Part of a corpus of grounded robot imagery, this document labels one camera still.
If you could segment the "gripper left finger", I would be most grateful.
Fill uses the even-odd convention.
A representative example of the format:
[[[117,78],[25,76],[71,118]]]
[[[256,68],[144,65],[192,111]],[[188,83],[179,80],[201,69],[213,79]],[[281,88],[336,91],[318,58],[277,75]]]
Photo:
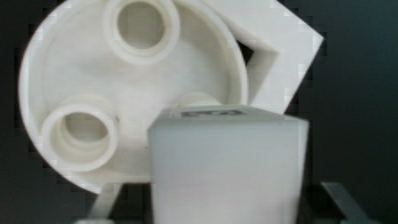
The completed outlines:
[[[103,185],[89,214],[73,222],[73,224],[115,224],[110,214],[115,207],[121,187],[123,185],[119,183],[108,183]]]

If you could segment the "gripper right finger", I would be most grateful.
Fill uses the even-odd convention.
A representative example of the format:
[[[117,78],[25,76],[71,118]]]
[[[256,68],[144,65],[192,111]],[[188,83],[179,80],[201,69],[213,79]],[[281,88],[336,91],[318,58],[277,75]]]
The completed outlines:
[[[339,224],[380,224],[380,222],[370,218],[343,184],[339,182],[323,182],[322,187],[345,216]]]

